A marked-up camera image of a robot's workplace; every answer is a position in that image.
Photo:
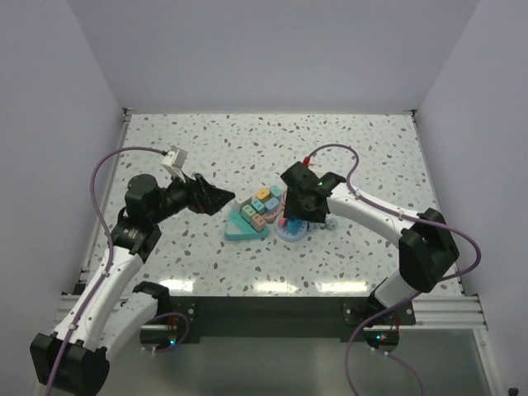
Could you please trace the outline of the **blue round power strip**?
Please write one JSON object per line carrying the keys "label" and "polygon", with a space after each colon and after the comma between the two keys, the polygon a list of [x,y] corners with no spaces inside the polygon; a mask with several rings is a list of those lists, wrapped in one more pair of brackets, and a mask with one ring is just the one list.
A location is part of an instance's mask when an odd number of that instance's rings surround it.
{"label": "blue round power strip", "polygon": [[308,223],[300,219],[279,218],[274,227],[278,237],[288,243],[298,242],[308,232]]}

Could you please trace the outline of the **blue square plug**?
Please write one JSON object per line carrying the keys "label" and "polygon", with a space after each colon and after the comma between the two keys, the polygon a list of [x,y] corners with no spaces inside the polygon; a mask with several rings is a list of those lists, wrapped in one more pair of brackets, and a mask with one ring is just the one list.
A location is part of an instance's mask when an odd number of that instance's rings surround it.
{"label": "blue square plug", "polygon": [[295,236],[301,229],[303,221],[301,219],[289,219],[286,231],[289,235]]}

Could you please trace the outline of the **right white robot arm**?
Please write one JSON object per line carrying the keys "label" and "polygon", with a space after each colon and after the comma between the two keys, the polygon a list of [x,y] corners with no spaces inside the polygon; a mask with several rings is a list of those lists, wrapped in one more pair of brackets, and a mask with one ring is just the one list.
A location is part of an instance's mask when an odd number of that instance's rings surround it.
{"label": "right white robot arm", "polygon": [[349,186],[336,173],[318,176],[301,162],[280,179],[287,187],[286,218],[322,224],[328,215],[335,215],[377,233],[398,249],[398,269],[352,310],[359,318],[387,323],[397,313],[396,304],[432,291],[460,256],[437,210],[406,211]]}

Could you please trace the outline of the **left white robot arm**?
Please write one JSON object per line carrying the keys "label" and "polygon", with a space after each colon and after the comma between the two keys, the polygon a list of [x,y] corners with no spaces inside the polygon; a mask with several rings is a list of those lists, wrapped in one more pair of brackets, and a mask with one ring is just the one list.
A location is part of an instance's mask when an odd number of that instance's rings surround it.
{"label": "left white robot arm", "polygon": [[62,321],[50,334],[37,334],[30,345],[37,379],[47,394],[54,389],[98,394],[112,355],[147,322],[177,317],[190,330],[189,318],[172,310],[169,290],[160,284],[142,281],[120,309],[116,305],[161,238],[160,223],[184,209],[215,215],[234,197],[199,173],[175,177],[166,187],[149,174],[130,179],[101,264]]}

